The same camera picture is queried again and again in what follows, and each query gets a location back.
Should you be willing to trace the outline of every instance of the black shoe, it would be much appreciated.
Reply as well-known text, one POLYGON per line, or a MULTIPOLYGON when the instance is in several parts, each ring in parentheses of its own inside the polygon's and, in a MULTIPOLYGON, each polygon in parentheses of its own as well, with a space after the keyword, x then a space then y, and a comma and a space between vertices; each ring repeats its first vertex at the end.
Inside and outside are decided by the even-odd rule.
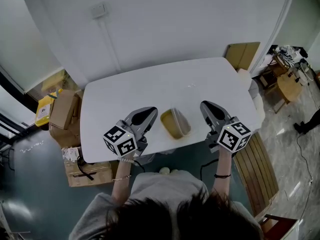
POLYGON ((293 125, 293 127, 294 127, 294 129, 295 129, 299 134, 302 133, 302 129, 301 129, 301 126, 300 126, 299 124, 295 123, 295 124, 293 125))

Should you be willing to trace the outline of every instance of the floor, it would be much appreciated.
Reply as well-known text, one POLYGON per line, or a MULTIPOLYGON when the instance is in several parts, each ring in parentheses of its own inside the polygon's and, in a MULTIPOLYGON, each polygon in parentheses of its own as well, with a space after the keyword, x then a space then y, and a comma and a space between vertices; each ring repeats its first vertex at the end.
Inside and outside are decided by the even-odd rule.
MULTIPOLYGON (((303 88, 299 100, 275 114, 272 104, 275 95, 263 97, 266 118, 259 130, 270 155, 279 185, 279 192, 267 213, 300 219, 309 193, 310 177, 306 163, 297 145, 298 134, 293 123, 308 121, 320 106, 320 91, 315 83, 303 88)), ((320 145, 316 142, 320 127, 299 138, 302 154, 308 161, 313 177, 312 189, 300 225, 300 239, 319 239, 320 224, 320 145)), ((26 240, 66 240, 79 217, 94 196, 111 193, 112 185, 71 188, 68 186, 61 151, 47 131, 39 131, 14 145, 11 167, 5 164, 0 170, 2 190, 0 199, 6 219, 13 232, 26 240)), ((204 142, 177 149, 173 154, 157 155, 145 166, 147 172, 156 172, 163 166, 187 170, 200 177, 200 166, 216 158, 204 142)), ((203 181, 208 188, 216 164, 203 169, 203 181)), ((131 184, 139 167, 133 168, 131 184)), ((250 210, 249 200, 241 184, 235 165, 232 164, 231 199, 240 201, 250 210)))
MULTIPOLYGON (((0 174, 0 199, 12 232, 23 233, 26 240, 66 240, 96 194, 110 194, 111 184, 90 187, 69 187, 61 149, 49 132, 39 131, 14 145, 11 167, 5 164, 0 174)), ((146 172, 161 167, 186 170, 200 177, 200 166, 217 158, 204 142, 177 149, 173 154, 159 154, 145 165, 146 172)), ((214 182, 216 163, 205 167, 203 181, 210 189, 214 182)), ((130 183, 142 169, 134 166, 130 183)), ((238 171, 232 165, 230 197, 251 211, 238 171)))
POLYGON ((275 94, 271 93, 263 97, 266 117, 259 130, 279 185, 279 192, 267 213, 293 219, 301 218, 299 239, 318 240, 320 239, 320 127, 298 139, 302 155, 306 158, 313 177, 309 200, 303 213, 310 190, 310 176, 297 145, 299 134, 294 130, 293 124, 308 122, 318 110, 320 90, 315 82, 311 82, 310 86, 303 88, 297 102, 286 105, 277 114, 272 109, 272 105, 276 102, 274 96, 275 94))

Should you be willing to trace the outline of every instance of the person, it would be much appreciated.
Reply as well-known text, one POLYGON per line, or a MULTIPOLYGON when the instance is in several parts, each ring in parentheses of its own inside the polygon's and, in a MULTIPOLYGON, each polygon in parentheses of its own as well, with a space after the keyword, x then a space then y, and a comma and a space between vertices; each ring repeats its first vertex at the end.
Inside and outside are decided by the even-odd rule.
POLYGON ((183 170, 141 173, 130 193, 131 163, 121 161, 115 178, 122 180, 114 182, 111 196, 100 193, 94 198, 69 240, 262 240, 259 224, 248 210, 228 199, 231 155, 219 147, 210 193, 202 181, 183 170))
POLYGON ((318 125, 320 125, 320 109, 318 109, 318 111, 314 113, 309 122, 304 123, 302 121, 300 125, 295 123, 293 127, 299 134, 307 134, 307 132, 317 127, 318 125))

